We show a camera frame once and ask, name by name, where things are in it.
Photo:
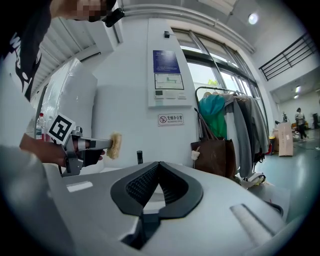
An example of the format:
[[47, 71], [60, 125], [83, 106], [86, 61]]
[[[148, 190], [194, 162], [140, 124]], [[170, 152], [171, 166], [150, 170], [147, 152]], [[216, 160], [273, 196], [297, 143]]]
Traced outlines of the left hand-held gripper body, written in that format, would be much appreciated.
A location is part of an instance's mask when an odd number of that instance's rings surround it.
[[83, 156], [78, 156], [80, 151], [85, 151], [87, 147], [83, 130], [80, 126], [68, 117], [58, 114], [52, 121], [48, 130], [48, 135], [63, 148], [65, 171], [62, 177], [79, 175], [84, 166]]

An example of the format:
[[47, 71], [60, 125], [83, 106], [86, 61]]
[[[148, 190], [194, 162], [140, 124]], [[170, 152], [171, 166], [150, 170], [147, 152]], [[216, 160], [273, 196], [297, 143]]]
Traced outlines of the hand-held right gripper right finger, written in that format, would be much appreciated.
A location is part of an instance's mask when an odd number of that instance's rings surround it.
[[159, 184], [165, 207], [161, 221], [176, 222], [196, 234], [275, 235], [285, 226], [281, 215], [267, 202], [235, 182], [183, 165], [160, 162]]

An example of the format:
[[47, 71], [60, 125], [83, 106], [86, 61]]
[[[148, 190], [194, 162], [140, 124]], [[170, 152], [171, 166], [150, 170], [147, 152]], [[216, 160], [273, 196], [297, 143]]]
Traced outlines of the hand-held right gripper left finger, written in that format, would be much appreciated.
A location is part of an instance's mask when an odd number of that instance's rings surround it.
[[66, 177], [49, 170], [47, 177], [64, 217], [121, 242], [144, 237], [143, 209], [158, 186], [157, 162]]

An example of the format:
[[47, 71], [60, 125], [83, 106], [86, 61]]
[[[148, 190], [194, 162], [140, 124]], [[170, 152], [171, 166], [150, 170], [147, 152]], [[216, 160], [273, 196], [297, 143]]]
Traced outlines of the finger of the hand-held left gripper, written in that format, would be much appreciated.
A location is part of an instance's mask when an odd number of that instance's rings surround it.
[[77, 140], [78, 150], [104, 150], [109, 149], [113, 145], [111, 139], [95, 139], [80, 137]]
[[97, 164], [102, 154], [102, 150], [84, 150], [82, 152], [83, 166], [88, 167]]

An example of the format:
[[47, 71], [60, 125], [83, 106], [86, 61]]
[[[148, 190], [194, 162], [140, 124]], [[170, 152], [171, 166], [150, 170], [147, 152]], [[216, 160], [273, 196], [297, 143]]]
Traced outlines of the person's left hand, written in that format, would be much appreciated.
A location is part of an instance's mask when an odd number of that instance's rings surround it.
[[41, 160], [42, 163], [56, 164], [60, 167], [65, 167], [66, 154], [60, 144], [52, 142], [35, 140], [34, 154]]

